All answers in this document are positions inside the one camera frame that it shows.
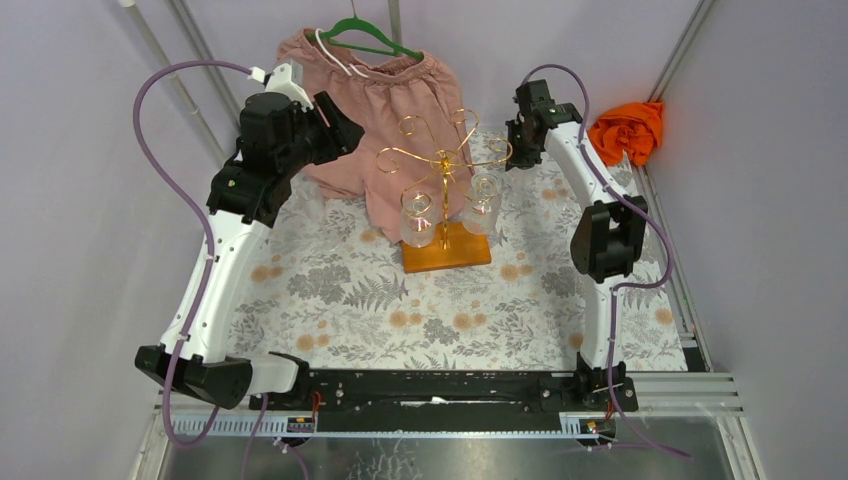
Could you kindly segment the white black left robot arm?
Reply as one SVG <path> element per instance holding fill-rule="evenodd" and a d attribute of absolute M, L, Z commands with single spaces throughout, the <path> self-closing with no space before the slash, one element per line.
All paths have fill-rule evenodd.
<path fill-rule="evenodd" d="M 329 93 L 304 104 L 281 93 L 250 96 L 240 113 L 237 154 L 213 177 L 201 250 L 179 310 L 155 345 L 138 349 L 135 366 L 161 386 L 216 407 L 271 393 L 288 411 L 309 401 L 298 376 L 305 363 L 288 354 L 236 357 L 228 352 L 231 316 L 261 250 L 304 167 L 352 153 L 364 134 Z"/>

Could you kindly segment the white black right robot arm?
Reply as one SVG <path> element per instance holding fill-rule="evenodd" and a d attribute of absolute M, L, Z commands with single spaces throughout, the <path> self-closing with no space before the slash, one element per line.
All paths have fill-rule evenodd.
<path fill-rule="evenodd" d="M 513 147 L 508 168 L 529 169 L 548 155 L 582 209 L 569 252 L 584 280 L 586 319 L 569 388 L 579 407 L 597 412 L 626 379 L 626 366 L 614 349 L 619 328 L 613 289 L 641 257 L 647 203 L 625 194 L 596 153 L 581 114 L 571 103 L 557 103 L 546 81 L 522 83 L 514 101 L 518 113 L 506 123 Z"/>

